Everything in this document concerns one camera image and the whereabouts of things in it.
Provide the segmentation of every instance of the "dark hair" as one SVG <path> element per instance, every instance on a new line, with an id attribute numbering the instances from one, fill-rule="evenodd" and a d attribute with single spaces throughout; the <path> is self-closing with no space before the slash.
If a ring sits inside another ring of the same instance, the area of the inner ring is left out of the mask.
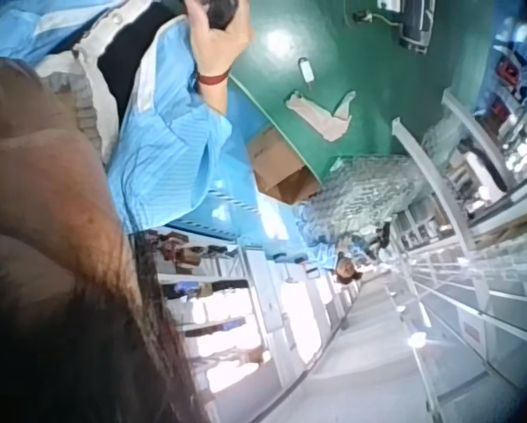
<path id="1" fill-rule="evenodd" d="M 350 278 L 344 278 L 343 276 L 337 274 L 337 282 L 342 285 L 350 285 L 352 282 L 357 282 L 360 280 L 362 276 L 363 273 L 359 271 L 355 271 Z"/>
<path id="2" fill-rule="evenodd" d="M 79 280 L 46 318 L 19 327 L 19 298 L 0 268 L 0 421 L 207 421 L 152 253 L 142 234 L 132 244 L 138 318 L 106 281 Z"/>

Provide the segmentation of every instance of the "red wristband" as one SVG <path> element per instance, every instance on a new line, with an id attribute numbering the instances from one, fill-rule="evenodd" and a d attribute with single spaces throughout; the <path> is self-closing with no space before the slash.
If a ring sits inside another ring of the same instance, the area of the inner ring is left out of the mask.
<path id="1" fill-rule="evenodd" d="M 201 75 L 200 73 L 197 73 L 197 79 L 199 81 L 199 84 L 203 85 L 218 85 L 225 81 L 228 78 L 228 74 L 230 73 L 230 70 L 227 70 L 222 75 L 218 75 L 216 77 L 205 77 Z"/>

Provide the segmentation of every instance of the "cardboard box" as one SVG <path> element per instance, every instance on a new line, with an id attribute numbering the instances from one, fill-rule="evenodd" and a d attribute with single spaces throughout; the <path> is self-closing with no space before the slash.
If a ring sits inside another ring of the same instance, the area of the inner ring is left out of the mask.
<path id="1" fill-rule="evenodd" d="M 248 150 L 260 192 L 295 204 L 320 190 L 320 182 L 274 128 L 251 141 Z"/>

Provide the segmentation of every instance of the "green floor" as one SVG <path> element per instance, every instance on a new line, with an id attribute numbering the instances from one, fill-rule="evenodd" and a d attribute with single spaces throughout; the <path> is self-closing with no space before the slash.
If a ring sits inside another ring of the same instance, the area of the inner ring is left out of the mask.
<path id="1" fill-rule="evenodd" d="M 436 0 L 427 56 L 397 45 L 397 30 L 382 23 L 350 28 L 344 0 L 251 0 L 256 41 L 233 75 L 320 178 L 340 155 L 402 153 L 390 123 L 401 116 L 420 139 L 443 113 L 442 92 L 472 105 L 483 78 L 493 0 Z M 374 8 L 375 0 L 347 0 L 347 10 Z M 283 41 L 275 47 L 270 41 Z M 304 84 L 297 62 L 307 57 L 316 82 Z M 293 90 L 333 110 L 357 92 L 349 132 L 327 143 L 285 106 Z"/>

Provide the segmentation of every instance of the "hand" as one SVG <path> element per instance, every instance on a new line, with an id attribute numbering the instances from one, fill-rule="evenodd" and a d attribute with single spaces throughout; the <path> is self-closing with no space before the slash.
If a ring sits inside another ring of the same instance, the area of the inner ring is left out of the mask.
<path id="1" fill-rule="evenodd" d="M 199 0 L 185 0 L 185 4 L 199 73 L 204 77 L 223 75 L 253 39 L 249 27 L 249 0 L 239 0 L 238 10 L 225 31 L 210 29 L 209 18 Z"/>

